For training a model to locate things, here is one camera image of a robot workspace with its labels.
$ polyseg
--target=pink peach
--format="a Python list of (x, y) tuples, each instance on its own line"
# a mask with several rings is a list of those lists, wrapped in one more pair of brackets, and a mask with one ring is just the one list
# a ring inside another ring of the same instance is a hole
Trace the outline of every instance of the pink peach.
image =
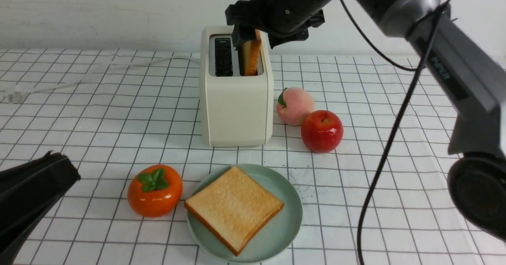
[(300, 126), (315, 109), (313, 98), (299, 87), (285, 88), (278, 97), (276, 110), (283, 123)]

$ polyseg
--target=bread slice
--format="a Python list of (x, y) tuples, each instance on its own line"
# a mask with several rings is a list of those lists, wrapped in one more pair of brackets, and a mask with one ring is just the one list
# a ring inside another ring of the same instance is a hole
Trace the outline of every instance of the bread slice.
[(262, 39), (260, 38), (260, 32), (255, 29), (257, 37), (256, 41), (248, 41), (241, 46), (242, 55), (242, 76), (257, 75), (258, 58), (260, 56), (260, 47), (262, 46)]
[(233, 166), (184, 205), (239, 256), (258, 231), (283, 209), (284, 202)]

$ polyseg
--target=red apple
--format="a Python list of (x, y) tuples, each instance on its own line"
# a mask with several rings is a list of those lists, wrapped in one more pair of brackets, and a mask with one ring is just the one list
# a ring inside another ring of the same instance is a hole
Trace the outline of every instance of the red apple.
[(334, 150), (343, 139), (343, 131), (343, 123), (339, 117), (327, 110), (312, 112), (300, 127), (304, 145), (316, 153)]

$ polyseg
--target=white wall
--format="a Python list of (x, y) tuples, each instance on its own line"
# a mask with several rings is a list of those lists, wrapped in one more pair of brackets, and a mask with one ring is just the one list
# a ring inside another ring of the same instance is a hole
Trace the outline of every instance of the white wall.
[[(237, 0), (0, 0), (0, 47), (134, 47), (198, 51), (206, 25), (225, 24), (224, 11)], [(355, 0), (346, 0), (356, 20), (382, 51), (412, 53), (401, 39), (383, 36)], [(492, 56), (506, 55), (506, 0), (454, 0), (457, 24)], [(305, 42), (274, 53), (373, 53), (338, 0), (327, 22), (310, 29)]]

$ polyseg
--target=table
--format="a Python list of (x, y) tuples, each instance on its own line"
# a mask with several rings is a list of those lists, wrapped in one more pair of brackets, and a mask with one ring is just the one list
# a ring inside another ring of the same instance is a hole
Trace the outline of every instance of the table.
[[(0, 85), (66, 83), (91, 65), (171, 55), (2, 49)], [(20, 105), (0, 103), (0, 169), (54, 150), (69, 156), (82, 176), (32, 232), (15, 263), (222, 264), (192, 240), (182, 201), (162, 218), (141, 218), (129, 208), (125, 189), (143, 168), (166, 163), (182, 175), (184, 199), (214, 169), (257, 163), (285, 175), (304, 204), (292, 246), (263, 265), (356, 264), (360, 207), (412, 75), (378, 56), (270, 58), (275, 98), (284, 87), (303, 87), (316, 109), (343, 121), (344, 139), (335, 152), (308, 152), (300, 128), (282, 124), (276, 114), (268, 144), (209, 148), (201, 135), (199, 68), (188, 60), (109, 68), (79, 85), (30, 94)], [(415, 56), (394, 59), (417, 63)], [(505, 244), (466, 222), (450, 200), (445, 177), (458, 157), (446, 148), (456, 112), (427, 72), (420, 83), (367, 211), (366, 264), (505, 264)]]

